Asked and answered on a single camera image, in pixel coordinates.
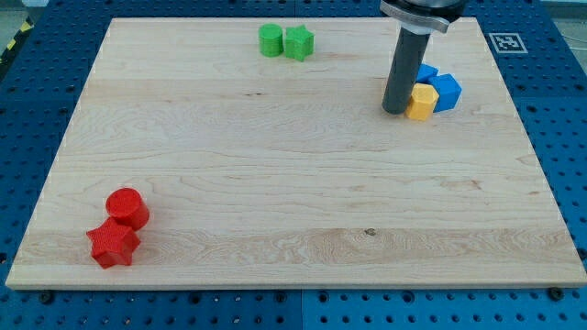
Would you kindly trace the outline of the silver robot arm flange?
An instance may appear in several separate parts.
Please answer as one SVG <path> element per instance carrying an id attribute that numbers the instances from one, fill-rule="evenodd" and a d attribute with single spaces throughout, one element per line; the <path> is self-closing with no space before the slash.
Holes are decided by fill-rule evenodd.
<path id="1" fill-rule="evenodd" d="M 380 11 L 399 20 L 415 34 L 446 33 L 458 20 L 468 0 L 381 0 Z"/>

